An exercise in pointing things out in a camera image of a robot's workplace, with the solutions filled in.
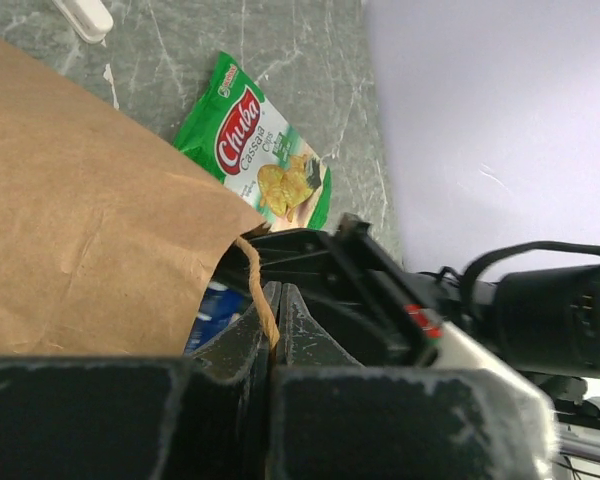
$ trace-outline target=gray table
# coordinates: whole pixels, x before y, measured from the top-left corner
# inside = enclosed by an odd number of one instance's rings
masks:
[[[333,172],[343,212],[400,257],[359,0],[105,0],[115,26],[87,45],[51,0],[0,0],[0,36],[170,141],[224,50]]]

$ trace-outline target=white plastic device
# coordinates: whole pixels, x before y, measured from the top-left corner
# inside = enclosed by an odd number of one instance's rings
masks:
[[[53,0],[78,35],[87,43],[98,43],[113,28],[113,17],[100,0]]]

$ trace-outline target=chip bag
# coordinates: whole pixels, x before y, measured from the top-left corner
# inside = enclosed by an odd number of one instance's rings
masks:
[[[324,225],[329,169],[228,54],[220,53],[174,146],[258,210],[272,231]]]

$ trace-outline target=blue package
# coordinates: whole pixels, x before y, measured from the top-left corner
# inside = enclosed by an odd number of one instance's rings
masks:
[[[184,349],[185,355],[200,348],[224,330],[238,313],[242,300],[242,295],[238,292],[220,283],[209,282]]]

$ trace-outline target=paper bag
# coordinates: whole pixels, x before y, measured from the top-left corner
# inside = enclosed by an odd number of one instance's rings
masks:
[[[0,354],[181,354],[218,260],[262,221],[0,40]]]

